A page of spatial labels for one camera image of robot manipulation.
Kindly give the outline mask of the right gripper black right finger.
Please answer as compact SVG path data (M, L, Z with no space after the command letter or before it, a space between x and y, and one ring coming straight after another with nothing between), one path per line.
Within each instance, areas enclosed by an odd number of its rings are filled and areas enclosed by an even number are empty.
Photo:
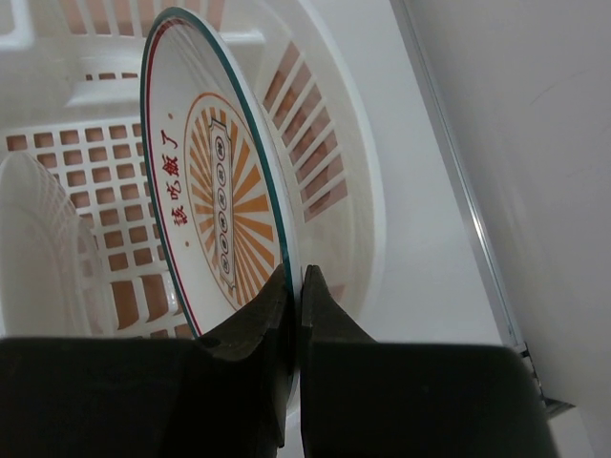
M301 428L308 457L553 457L532 375L505 346L379 343L306 269Z

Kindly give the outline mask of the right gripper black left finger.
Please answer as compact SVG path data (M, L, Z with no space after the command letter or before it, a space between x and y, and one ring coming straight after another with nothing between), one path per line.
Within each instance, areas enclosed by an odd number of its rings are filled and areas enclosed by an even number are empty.
M273 457L293 382L282 267L196 339L1 342L5 457Z

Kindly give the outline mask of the white plate orange sunburst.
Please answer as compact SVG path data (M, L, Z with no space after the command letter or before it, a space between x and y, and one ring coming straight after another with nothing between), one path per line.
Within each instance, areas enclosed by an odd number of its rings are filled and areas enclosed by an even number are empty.
M140 80L144 158L162 249L201 336L274 272L303 284L296 224L262 106L221 35L171 7L154 21Z

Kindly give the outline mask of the white plate red characters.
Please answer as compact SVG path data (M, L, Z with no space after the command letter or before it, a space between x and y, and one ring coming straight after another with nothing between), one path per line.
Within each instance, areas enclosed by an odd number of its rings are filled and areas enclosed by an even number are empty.
M111 337L95 238L58 180L23 153L1 155L1 335Z

